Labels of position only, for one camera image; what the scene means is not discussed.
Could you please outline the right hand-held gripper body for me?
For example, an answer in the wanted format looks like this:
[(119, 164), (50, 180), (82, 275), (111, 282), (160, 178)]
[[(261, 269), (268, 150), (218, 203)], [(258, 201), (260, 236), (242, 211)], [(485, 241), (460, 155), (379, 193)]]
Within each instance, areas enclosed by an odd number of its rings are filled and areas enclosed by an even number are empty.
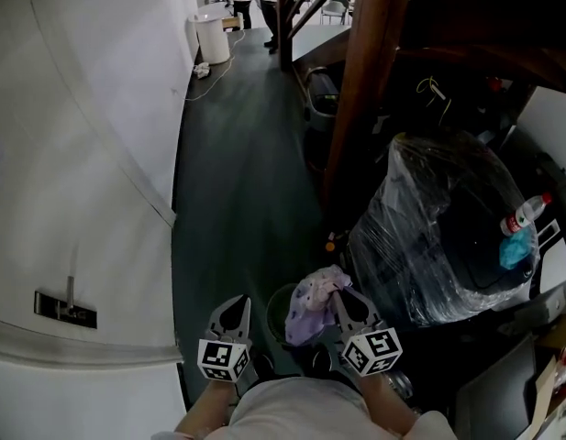
[(361, 378), (390, 370), (403, 354), (395, 329), (384, 320), (366, 327), (341, 324), (339, 329), (339, 361)]

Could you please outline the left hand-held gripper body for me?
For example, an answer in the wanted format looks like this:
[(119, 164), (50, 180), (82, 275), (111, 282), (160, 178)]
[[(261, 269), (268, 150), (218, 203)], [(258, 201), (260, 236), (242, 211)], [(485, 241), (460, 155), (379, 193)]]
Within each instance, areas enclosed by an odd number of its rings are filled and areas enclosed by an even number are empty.
[(247, 338), (206, 336), (198, 341), (196, 364), (209, 381), (235, 385), (251, 364), (252, 341)]

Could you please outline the dark green laundry basket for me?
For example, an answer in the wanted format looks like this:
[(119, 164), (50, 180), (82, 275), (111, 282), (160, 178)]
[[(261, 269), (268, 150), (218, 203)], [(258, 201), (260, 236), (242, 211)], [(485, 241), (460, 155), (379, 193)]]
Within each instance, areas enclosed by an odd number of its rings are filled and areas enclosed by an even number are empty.
[(272, 295), (266, 308), (267, 325), (272, 338), (285, 349), (293, 347), (286, 341), (285, 320), (295, 288), (293, 283), (282, 286)]

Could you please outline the purple clothes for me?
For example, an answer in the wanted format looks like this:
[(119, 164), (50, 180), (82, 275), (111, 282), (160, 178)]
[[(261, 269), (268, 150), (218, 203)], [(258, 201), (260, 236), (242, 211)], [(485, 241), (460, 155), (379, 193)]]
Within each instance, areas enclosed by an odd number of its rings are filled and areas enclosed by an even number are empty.
[(332, 265), (307, 275), (294, 288), (285, 319), (285, 342), (303, 346), (334, 324), (332, 295), (352, 285), (339, 266)]

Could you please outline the black washing machine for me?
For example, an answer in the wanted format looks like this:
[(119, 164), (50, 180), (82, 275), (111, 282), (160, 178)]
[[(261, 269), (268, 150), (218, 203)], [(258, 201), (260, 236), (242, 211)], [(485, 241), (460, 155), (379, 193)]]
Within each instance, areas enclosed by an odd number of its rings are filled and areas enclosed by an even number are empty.
[(537, 398), (537, 358), (530, 333), (462, 334), (445, 327), (401, 333), (403, 355), (389, 373), (420, 412), (438, 411), (460, 440), (517, 440)]

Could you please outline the person's left forearm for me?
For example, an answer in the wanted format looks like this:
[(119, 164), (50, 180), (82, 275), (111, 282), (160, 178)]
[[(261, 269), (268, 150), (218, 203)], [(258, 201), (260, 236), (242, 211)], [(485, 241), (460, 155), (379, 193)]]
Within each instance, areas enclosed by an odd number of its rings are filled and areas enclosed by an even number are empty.
[(235, 396), (233, 383), (211, 380), (174, 432), (187, 440), (205, 438), (224, 425)]

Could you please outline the person's right forearm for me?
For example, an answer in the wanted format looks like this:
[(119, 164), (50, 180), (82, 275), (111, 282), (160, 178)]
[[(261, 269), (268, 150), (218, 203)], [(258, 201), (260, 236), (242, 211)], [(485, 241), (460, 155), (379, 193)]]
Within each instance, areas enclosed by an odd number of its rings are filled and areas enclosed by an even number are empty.
[(375, 424), (397, 435), (407, 435), (411, 431), (418, 416), (393, 390), (382, 373), (360, 378), (358, 384)]

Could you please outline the plastic-wrapped black appliance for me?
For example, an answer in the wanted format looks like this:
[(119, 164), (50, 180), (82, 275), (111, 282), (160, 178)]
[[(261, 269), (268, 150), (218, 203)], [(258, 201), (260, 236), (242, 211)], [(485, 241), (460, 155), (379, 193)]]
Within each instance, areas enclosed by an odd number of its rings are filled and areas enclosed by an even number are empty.
[(387, 172), (349, 237), (362, 292), (397, 330), (455, 323), (524, 290), (539, 262), (527, 228), (502, 261), (501, 221), (524, 201), (504, 163), (466, 132), (397, 135)]

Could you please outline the person's white shirt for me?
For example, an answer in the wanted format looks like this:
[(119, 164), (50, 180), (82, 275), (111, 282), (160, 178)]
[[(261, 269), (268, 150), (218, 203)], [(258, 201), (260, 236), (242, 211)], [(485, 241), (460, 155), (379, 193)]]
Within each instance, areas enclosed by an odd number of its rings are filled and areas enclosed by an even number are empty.
[[(200, 440), (458, 440), (445, 416), (417, 414), (406, 435), (374, 423), (358, 389), (332, 379), (291, 377), (250, 388), (224, 425)], [(158, 432), (150, 440), (187, 440)]]

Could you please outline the black metal door latch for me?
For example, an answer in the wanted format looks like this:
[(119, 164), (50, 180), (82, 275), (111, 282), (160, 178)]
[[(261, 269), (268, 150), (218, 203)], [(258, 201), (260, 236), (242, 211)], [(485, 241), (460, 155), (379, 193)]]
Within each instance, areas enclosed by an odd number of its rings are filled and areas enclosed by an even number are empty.
[(78, 305), (74, 300), (74, 277), (68, 276), (64, 298), (57, 298), (42, 291), (34, 293), (34, 314), (54, 321), (96, 329), (97, 311)]

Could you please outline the turquoise cloth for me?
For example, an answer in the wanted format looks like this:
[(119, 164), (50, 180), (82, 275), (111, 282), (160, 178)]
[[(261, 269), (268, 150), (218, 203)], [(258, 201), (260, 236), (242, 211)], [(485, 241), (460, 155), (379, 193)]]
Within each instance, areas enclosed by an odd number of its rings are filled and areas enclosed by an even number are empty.
[(506, 270), (514, 269), (520, 261), (537, 255), (537, 237), (530, 228), (524, 228), (505, 237), (499, 246), (499, 264)]

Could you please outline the small white box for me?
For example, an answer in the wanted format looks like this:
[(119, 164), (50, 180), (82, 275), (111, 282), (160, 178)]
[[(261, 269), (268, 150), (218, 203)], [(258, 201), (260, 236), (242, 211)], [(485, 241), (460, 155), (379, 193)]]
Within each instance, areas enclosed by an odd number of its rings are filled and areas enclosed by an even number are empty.
[(510, 309), (510, 319), (500, 324), (497, 332), (504, 336), (517, 336), (555, 321), (566, 304), (562, 287), (540, 294), (534, 300)]

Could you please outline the grey trash bin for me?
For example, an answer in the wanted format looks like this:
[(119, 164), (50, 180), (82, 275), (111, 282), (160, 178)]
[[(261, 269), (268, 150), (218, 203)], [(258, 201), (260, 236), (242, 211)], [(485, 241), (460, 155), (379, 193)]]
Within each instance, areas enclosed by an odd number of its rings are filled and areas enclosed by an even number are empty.
[(339, 91), (324, 67), (310, 69), (305, 77), (305, 121), (321, 133), (333, 130), (338, 111)]

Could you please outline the white cylindrical bin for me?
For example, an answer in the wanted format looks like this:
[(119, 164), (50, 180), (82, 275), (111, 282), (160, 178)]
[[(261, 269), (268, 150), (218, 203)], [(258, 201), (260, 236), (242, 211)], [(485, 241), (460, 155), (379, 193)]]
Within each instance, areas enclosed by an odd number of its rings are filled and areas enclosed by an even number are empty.
[(203, 62), (218, 65), (230, 59), (228, 36), (219, 13), (195, 13), (189, 17), (194, 24)]

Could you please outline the grey chair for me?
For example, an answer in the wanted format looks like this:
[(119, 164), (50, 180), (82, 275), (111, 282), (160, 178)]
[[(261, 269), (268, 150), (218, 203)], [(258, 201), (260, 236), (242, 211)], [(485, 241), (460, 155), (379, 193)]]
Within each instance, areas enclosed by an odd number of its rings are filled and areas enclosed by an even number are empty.
[(331, 23), (333, 18), (337, 18), (339, 23), (344, 25), (349, 9), (350, 3), (348, 0), (329, 0), (322, 6), (320, 23), (323, 23), (325, 18), (327, 18), (328, 23)]

